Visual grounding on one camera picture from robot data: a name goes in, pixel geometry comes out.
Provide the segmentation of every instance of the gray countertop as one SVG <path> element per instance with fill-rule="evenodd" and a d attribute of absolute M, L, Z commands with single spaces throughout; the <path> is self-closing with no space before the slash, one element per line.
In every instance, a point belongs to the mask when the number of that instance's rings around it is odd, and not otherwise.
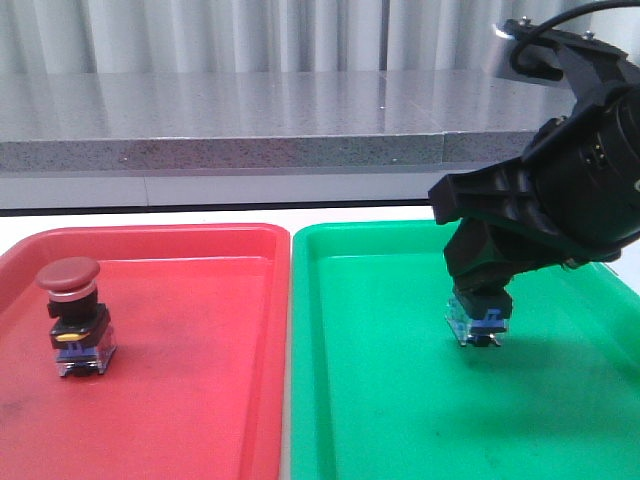
<path fill-rule="evenodd" d="M 0 208 L 421 198 L 570 91 L 481 71 L 0 77 Z"/>

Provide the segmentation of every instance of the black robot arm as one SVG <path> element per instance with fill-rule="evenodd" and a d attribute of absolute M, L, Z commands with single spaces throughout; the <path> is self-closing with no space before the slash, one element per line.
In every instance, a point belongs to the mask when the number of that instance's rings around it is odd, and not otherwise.
<path fill-rule="evenodd" d="M 544 124 L 520 157 L 446 175 L 429 192 L 437 223 L 461 219 L 444 254 L 457 312 L 449 323 L 462 345 L 497 343 L 506 331 L 514 275 L 612 261 L 640 237 L 640 69 L 611 45 L 549 29 L 552 21 L 509 20 L 503 31 L 522 42 L 516 72 L 566 77 L 571 115 Z M 519 63 L 526 45 L 553 52 L 555 65 Z"/>

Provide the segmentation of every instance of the green tray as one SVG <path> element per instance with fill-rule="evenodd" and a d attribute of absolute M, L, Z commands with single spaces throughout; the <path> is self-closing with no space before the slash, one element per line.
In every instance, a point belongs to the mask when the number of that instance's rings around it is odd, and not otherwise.
<path fill-rule="evenodd" d="M 602 265 L 520 275 L 504 346 L 460 347 L 452 233 L 296 235 L 292 478 L 640 478 L 640 298 Z"/>

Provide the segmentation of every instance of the yellow label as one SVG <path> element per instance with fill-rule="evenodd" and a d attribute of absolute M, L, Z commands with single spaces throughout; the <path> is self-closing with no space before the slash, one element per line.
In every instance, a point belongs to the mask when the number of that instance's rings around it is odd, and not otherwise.
<path fill-rule="evenodd" d="M 63 333 L 56 335 L 56 340 L 59 342 L 77 342 L 88 336 L 88 333 Z"/>

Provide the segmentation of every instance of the red tray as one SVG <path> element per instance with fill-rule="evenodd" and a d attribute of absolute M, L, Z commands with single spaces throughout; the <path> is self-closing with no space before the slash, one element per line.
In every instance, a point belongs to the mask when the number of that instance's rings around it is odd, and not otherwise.
<path fill-rule="evenodd" d="M 100 262 L 118 350 L 61 379 L 33 278 L 79 255 Z M 52 230 L 0 258 L 0 285 L 0 478 L 277 478 L 286 230 Z"/>

